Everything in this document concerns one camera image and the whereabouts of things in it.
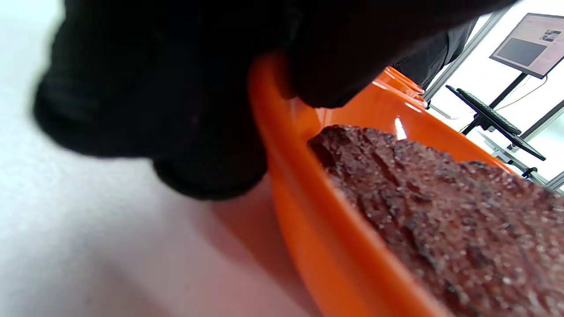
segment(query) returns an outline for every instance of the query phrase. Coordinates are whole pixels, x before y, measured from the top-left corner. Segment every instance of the keyboard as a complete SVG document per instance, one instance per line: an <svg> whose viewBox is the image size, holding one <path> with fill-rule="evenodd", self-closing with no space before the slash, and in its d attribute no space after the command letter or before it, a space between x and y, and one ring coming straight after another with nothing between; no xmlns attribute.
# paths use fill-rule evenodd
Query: keyboard
<svg viewBox="0 0 564 317"><path fill-rule="evenodd" d="M495 110L490 108L490 106L483 103L480 99L476 98L473 94L458 88L459 94L461 94L464 98L474 104L477 108L479 108L482 112L486 113L487 117L493 120L495 123L500 125L503 129L511 132L513 134L521 134L521 130L519 130L516 126L512 125L506 118L500 116Z"/></svg>

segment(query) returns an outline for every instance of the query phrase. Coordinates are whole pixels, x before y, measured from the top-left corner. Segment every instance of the cooked meat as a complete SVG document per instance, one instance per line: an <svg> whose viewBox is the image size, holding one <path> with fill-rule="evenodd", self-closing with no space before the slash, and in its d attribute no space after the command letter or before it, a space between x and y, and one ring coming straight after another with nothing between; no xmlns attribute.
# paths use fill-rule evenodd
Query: cooked meat
<svg viewBox="0 0 564 317"><path fill-rule="evenodd" d="M309 142L331 178L456 316L564 316L564 197L378 130Z"/></svg>

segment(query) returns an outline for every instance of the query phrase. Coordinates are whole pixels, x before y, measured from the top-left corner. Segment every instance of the gloved hand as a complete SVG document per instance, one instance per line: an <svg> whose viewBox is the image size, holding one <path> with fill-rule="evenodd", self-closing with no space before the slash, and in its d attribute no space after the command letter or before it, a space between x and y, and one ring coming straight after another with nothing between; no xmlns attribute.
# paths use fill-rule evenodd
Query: gloved hand
<svg viewBox="0 0 564 317"><path fill-rule="evenodd" d="M340 107L429 36L515 1L65 0L33 113L63 147L148 157L180 193L227 199L266 172L257 55L287 50L298 96Z"/></svg>

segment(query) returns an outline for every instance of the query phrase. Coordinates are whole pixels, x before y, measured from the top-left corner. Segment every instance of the monitor screen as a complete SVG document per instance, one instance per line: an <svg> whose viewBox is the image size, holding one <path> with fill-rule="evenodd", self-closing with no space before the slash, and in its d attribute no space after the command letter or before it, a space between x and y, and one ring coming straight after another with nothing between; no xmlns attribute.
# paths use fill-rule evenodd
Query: monitor screen
<svg viewBox="0 0 564 317"><path fill-rule="evenodd" d="M527 14L491 59L544 78L564 58L564 16Z"/></svg>

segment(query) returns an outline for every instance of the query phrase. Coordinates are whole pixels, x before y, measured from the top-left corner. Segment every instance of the orange bowl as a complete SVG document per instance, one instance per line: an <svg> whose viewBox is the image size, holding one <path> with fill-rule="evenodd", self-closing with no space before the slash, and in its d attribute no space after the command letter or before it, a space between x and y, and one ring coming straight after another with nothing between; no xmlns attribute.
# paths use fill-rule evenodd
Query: orange bowl
<svg viewBox="0 0 564 317"><path fill-rule="evenodd" d="M388 66L388 67L384 68L384 72L388 73L391 77L394 77L397 80L403 82L414 92L416 92L420 95L425 93L425 89L421 88L413 80L409 79L406 75L400 73L397 69L395 69L391 66Z"/></svg>
<svg viewBox="0 0 564 317"><path fill-rule="evenodd" d="M280 54L255 61L249 97L268 153L280 229L323 314L447 315L333 186L306 142L325 126L357 125L447 151L458 161L506 167L382 82L369 85L343 108L313 109L292 93Z"/></svg>
<svg viewBox="0 0 564 317"><path fill-rule="evenodd" d="M389 86L401 91L402 93L414 98L417 105L422 105L423 109L427 107L427 102L421 96L425 92L423 88L407 78L404 74L398 72L395 68L386 67L384 71L376 78Z"/></svg>

